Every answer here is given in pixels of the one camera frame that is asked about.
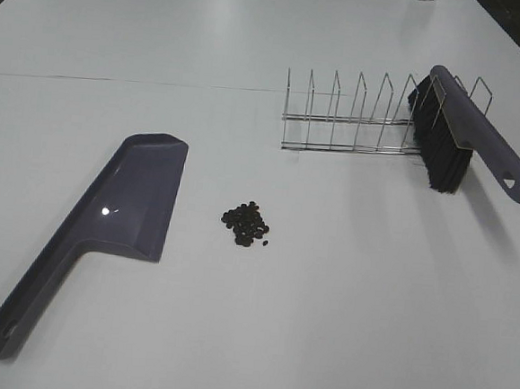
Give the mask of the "pile of coffee beans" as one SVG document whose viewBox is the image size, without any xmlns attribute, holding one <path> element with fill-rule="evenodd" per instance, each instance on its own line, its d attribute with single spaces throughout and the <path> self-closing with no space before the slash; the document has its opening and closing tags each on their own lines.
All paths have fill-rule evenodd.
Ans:
<svg viewBox="0 0 520 389">
<path fill-rule="evenodd" d="M 234 233 L 236 245 L 250 248 L 256 240 L 262 240 L 266 245 L 265 235 L 269 232 L 269 225 L 264 221 L 257 202 L 242 203 L 236 208 L 231 208 L 220 217 L 227 229 Z"/>
</svg>

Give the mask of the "purple plastic dustpan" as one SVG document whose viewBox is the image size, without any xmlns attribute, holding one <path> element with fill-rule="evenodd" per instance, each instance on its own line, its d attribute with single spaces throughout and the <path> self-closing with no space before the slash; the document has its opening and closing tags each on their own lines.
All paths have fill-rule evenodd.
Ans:
<svg viewBox="0 0 520 389">
<path fill-rule="evenodd" d="M 161 259 L 188 149 L 169 134 L 125 138 L 0 306 L 0 359 L 18 355 L 86 253 Z"/>
</svg>

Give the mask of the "purple hand brush black bristles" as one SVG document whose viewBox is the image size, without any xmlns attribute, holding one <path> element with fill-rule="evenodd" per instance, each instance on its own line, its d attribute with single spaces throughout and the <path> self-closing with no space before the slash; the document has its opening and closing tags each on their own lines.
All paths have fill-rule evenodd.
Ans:
<svg viewBox="0 0 520 389">
<path fill-rule="evenodd" d="M 432 190 L 456 193 L 478 153 L 508 197 L 520 204 L 520 156 L 445 66 L 432 66 L 408 104 Z"/>
</svg>

